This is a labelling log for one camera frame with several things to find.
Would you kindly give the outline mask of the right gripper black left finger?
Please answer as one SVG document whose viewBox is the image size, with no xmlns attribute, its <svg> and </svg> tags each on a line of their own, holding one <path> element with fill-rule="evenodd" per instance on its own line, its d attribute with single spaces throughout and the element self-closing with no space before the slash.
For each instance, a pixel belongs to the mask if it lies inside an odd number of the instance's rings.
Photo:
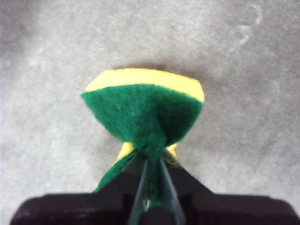
<svg viewBox="0 0 300 225">
<path fill-rule="evenodd" d="M 123 225 L 134 205 L 147 161 L 135 156 L 99 192 L 48 194 L 24 201 L 12 225 Z"/>
</svg>

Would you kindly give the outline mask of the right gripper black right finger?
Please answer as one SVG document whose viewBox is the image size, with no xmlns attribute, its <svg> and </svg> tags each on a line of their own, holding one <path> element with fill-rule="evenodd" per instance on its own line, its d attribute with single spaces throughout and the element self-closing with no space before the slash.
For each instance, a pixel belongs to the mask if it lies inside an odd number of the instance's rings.
<svg viewBox="0 0 300 225">
<path fill-rule="evenodd" d="M 295 225 L 297 214 L 286 201 L 261 195 L 210 191 L 169 152 L 164 162 L 187 225 Z"/>
</svg>

